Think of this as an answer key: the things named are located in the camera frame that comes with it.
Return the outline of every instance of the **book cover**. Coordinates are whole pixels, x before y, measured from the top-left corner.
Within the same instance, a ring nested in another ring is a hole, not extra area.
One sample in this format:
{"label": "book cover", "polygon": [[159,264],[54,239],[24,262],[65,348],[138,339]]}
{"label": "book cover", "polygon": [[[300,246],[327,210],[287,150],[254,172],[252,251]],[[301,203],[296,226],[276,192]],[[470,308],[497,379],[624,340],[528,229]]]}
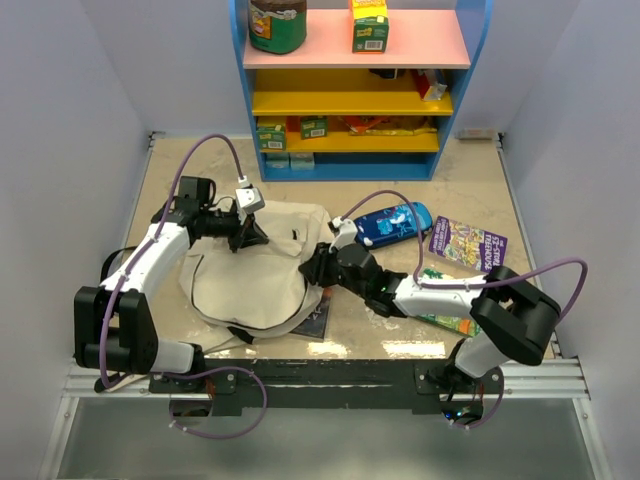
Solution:
{"label": "book cover", "polygon": [[303,337],[324,340],[329,320],[329,305],[331,304],[331,288],[325,288],[322,299],[316,309],[305,320],[294,328],[291,333]]}
{"label": "book cover", "polygon": [[[433,270],[431,268],[425,268],[422,273],[431,279],[453,279],[453,277],[451,277],[450,275],[445,275],[444,273],[438,272],[437,270]],[[420,315],[418,318],[420,320],[424,320],[427,323],[435,325],[436,327],[444,328],[445,330],[449,330],[450,332],[459,333],[460,335],[464,335],[467,337],[475,337],[482,331],[475,320],[470,318],[447,317],[445,315]]]}
{"label": "book cover", "polygon": [[464,223],[438,217],[429,242],[429,251],[448,260],[485,273],[502,265],[507,238]]}

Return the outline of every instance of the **yellow shelf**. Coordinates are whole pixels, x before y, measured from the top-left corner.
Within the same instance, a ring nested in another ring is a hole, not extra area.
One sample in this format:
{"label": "yellow shelf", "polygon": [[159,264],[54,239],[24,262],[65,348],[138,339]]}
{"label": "yellow shelf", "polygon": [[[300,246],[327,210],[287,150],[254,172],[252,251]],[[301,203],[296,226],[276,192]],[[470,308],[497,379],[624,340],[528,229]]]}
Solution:
{"label": "yellow shelf", "polygon": [[[276,123],[285,123],[284,118],[269,119]],[[349,135],[346,125],[330,119],[329,135],[303,140],[300,132],[287,132],[287,152],[289,153],[374,153],[374,152],[437,152],[439,150],[436,133],[416,136],[371,136]],[[278,153],[279,150],[263,149],[265,153]]]}
{"label": "yellow shelf", "polygon": [[384,80],[368,70],[258,70],[253,114],[427,115],[453,114],[447,92],[423,102],[411,74]]}

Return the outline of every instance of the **purple book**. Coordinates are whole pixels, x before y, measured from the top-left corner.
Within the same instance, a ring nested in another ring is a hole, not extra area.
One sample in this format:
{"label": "purple book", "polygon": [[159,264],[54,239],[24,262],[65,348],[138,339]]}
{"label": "purple book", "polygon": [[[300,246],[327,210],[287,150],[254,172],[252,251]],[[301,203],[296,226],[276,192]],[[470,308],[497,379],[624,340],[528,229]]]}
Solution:
{"label": "purple book", "polygon": [[429,242],[430,252],[486,273],[502,265],[506,250],[506,237],[446,217],[438,217]]}
{"label": "purple book", "polygon": [[316,309],[291,333],[302,335],[303,337],[324,340],[327,331],[327,321],[329,320],[329,304],[331,303],[331,288],[327,287],[322,292],[322,299]]}

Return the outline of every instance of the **shelf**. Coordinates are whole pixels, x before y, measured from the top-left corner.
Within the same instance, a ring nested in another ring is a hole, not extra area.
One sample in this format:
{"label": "shelf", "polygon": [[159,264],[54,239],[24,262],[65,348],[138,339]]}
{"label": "shelf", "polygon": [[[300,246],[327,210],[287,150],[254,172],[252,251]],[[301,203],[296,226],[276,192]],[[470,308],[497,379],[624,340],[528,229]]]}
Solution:
{"label": "shelf", "polygon": [[448,92],[423,102],[409,72],[384,80],[365,69],[260,70],[253,114],[449,116],[453,104]]}
{"label": "shelf", "polygon": [[471,64],[454,10],[390,10],[389,29],[385,53],[352,53],[349,10],[309,10],[300,48],[275,55],[253,48],[247,36],[244,68],[466,69]]}
{"label": "shelf", "polygon": [[430,180],[429,172],[435,154],[340,154],[322,153],[315,156],[313,170],[289,168],[264,169],[268,182],[340,182],[345,180]]}
{"label": "shelf", "polygon": [[[276,123],[285,123],[285,118],[275,119]],[[329,135],[320,138],[300,138],[300,132],[287,132],[287,152],[329,152],[329,153],[367,153],[367,152],[437,152],[438,135],[427,133],[416,136],[365,136],[349,135],[347,126],[333,117],[329,122]],[[277,153],[278,150],[262,150],[264,153]]]}

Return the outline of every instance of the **snack box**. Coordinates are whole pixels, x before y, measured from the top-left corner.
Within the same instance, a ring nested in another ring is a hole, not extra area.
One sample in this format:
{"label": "snack box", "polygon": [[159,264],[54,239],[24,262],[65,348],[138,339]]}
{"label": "snack box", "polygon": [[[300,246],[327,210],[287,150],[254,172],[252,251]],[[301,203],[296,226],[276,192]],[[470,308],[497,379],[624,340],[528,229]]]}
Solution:
{"label": "snack box", "polygon": [[289,154],[267,153],[265,163],[268,168],[289,168]]}
{"label": "snack box", "polygon": [[313,153],[292,153],[291,170],[313,170],[316,167]]}
{"label": "snack box", "polygon": [[329,133],[327,117],[302,117],[300,119],[300,137],[303,139],[326,137]]}
{"label": "snack box", "polygon": [[287,128],[277,117],[259,117],[256,133],[261,150],[287,149]]}
{"label": "snack box", "polygon": [[[423,237],[433,226],[431,214],[422,203],[413,202]],[[353,221],[356,241],[369,249],[380,248],[418,236],[417,222],[407,204],[368,213]]]}
{"label": "snack box", "polygon": [[349,0],[353,15],[353,52],[384,53],[389,39],[386,0]]}

